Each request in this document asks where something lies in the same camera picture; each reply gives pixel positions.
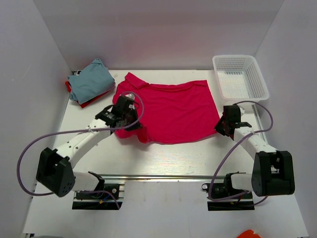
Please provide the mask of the magenta red t shirt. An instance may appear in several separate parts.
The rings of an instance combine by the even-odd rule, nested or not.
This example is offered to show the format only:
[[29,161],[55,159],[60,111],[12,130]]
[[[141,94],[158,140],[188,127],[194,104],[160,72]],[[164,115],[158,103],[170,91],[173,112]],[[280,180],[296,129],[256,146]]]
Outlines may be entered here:
[[142,143],[179,144],[216,134],[214,127],[219,114],[206,80],[178,85],[150,84],[129,72],[118,84],[112,101],[116,103],[127,91],[138,95],[137,113],[142,127],[115,131],[120,139],[135,135]]

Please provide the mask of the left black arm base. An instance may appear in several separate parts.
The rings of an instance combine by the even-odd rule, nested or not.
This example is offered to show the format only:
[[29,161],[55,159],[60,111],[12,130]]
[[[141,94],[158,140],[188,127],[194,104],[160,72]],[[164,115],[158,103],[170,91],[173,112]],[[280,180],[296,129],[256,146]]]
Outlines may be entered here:
[[106,192],[85,193],[75,192],[73,210],[119,210],[124,198],[124,184],[106,183]]

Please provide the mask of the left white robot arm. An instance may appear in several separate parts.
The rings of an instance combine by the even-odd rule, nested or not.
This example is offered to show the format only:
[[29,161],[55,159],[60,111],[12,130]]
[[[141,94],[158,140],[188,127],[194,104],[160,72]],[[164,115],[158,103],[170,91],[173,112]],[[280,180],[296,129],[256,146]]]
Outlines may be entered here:
[[100,141],[117,130],[137,130],[142,127],[137,113],[143,107],[141,98],[124,92],[116,103],[99,112],[89,126],[65,144],[44,149],[40,154],[36,179],[58,197],[71,191],[89,193],[94,198],[104,194],[104,179],[94,172],[75,172],[76,164]]

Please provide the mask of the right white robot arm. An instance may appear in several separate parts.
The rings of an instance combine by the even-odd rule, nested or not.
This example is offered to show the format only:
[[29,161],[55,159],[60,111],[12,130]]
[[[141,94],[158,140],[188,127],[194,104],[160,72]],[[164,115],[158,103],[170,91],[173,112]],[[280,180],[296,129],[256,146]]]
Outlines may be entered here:
[[291,195],[295,192],[292,155],[279,151],[266,143],[260,136],[261,130],[253,130],[248,122],[241,120],[242,112],[238,103],[223,107],[223,113],[215,126],[215,131],[235,141],[235,145],[225,155],[221,164],[238,147],[253,158],[253,169],[248,173],[226,174],[222,187],[216,188],[211,181],[208,190],[212,201],[233,199],[253,192],[258,197]]

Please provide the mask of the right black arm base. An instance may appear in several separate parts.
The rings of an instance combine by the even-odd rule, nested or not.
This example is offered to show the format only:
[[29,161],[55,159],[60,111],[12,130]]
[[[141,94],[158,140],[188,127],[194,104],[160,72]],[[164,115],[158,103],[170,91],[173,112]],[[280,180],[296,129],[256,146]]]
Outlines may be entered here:
[[251,174],[228,173],[222,182],[204,183],[202,191],[211,192],[207,198],[209,211],[247,211],[254,210]]

